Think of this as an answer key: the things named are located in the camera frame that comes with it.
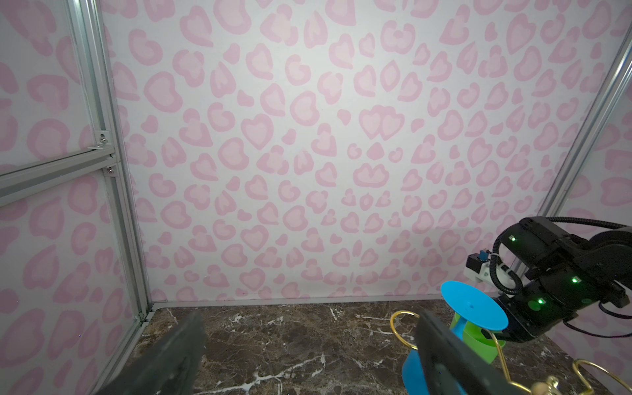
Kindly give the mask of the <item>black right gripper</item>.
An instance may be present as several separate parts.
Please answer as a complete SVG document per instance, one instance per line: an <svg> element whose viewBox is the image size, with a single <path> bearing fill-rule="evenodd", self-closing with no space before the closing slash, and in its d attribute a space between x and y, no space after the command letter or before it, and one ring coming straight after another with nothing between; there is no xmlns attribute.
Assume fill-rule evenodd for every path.
<svg viewBox="0 0 632 395"><path fill-rule="evenodd" d="M501 295L494 301L509 321L505 329L496 333L506 342L531 342L568 318L567 309L545 296Z"/></svg>

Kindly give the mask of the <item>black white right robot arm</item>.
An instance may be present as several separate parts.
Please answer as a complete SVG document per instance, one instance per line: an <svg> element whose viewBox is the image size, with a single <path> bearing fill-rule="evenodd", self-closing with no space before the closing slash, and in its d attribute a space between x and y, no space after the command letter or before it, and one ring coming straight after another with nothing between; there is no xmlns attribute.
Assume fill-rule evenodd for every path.
<svg viewBox="0 0 632 395"><path fill-rule="evenodd" d="M509 324L497 337L530 342L569 326L592 304L630 304L631 228L575 217L526 217L489 253L496 302Z"/></svg>

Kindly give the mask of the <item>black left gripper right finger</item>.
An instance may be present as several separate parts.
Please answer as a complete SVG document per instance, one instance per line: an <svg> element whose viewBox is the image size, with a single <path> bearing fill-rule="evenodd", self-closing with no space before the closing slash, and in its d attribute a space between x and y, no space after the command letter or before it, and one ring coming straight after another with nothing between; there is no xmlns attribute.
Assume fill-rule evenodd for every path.
<svg viewBox="0 0 632 395"><path fill-rule="evenodd" d="M430 313L420 314L415 341L415 394L520 393Z"/></svg>

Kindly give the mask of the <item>green wine glass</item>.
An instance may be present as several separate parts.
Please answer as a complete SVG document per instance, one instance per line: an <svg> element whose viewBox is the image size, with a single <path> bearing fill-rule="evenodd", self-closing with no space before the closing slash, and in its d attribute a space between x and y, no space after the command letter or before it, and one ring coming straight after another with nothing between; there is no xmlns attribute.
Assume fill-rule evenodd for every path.
<svg viewBox="0 0 632 395"><path fill-rule="evenodd" d="M494 340L487 338L485 331L470 322L465 323L460 338L487 364L491 364L499 355Z"/></svg>

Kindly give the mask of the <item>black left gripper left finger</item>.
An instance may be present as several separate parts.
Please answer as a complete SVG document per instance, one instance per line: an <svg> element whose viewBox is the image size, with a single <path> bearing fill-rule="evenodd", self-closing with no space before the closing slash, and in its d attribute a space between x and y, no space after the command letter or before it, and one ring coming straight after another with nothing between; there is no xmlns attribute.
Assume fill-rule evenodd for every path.
<svg viewBox="0 0 632 395"><path fill-rule="evenodd" d="M198 312L190 314L99 394L191 394L206 333Z"/></svg>

